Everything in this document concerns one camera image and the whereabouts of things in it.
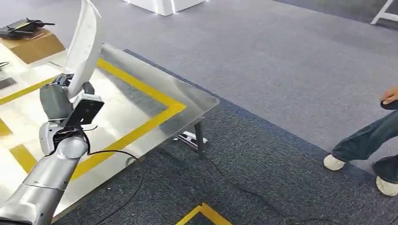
cardboard box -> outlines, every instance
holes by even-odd
[[[65,50],[58,38],[43,28],[35,32],[31,38],[20,40],[0,38],[0,42],[27,64]]]

white stand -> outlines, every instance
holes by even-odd
[[[387,0],[386,4],[384,4],[383,8],[380,9],[379,13],[375,16],[375,18],[370,22],[371,25],[375,25],[380,18],[393,20],[398,22],[398,15],[392,13],[386,13],[385,11],[390,7],[394,0]]]
[[[171,15],[206,0],[125,0],[160,15]]]

stainless steel table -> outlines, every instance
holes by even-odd
[[[43,157],[38,129],[46,121],[38,88],[58,75],[66,52],[33,65],[23,64],[0,46],[8,77],[0,88],[0,202],[5,201]],[[104,44],[90,80],[105,105],[88,131],[92,151],[125,150],[141,157],[160,143],[196,124],[219,101],[175,77]],[[85,195],[121,171],[126,156],[117,153],[84,157],[59,204],[54,220]]]

robotic arm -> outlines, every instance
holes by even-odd
[[[40,89],[49,119],[39,130],[45,156],[0,208],[0,225],[51,224],[80,158],[89,150],[81,126],[91,124],[104,104],[89,83],[102,45],[100,18],[90,0],[82,0],[64,73]]]

black device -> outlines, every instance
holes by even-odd
[[[91,124],[103,105],[104,102],[98,96],[79,95],[72,114],[62,122],[62,126],[75,127]]]
[[[398,100],[392,101],[390,104],[384,104],[383,101],[380,102],[380,106],[386,110],[396,110],[398,109]]]
[[[10,64],[9,62],[0,62],[0,71],[2,67],[5,67],[6,65]]]
[[[0,28],[0,38],[20,39],[22,37],[30,37],[38,28],[42,28],[45,25],[55,25],[55,23],[46,23],[41,20],[30,20],[28,18],[19,20]]]

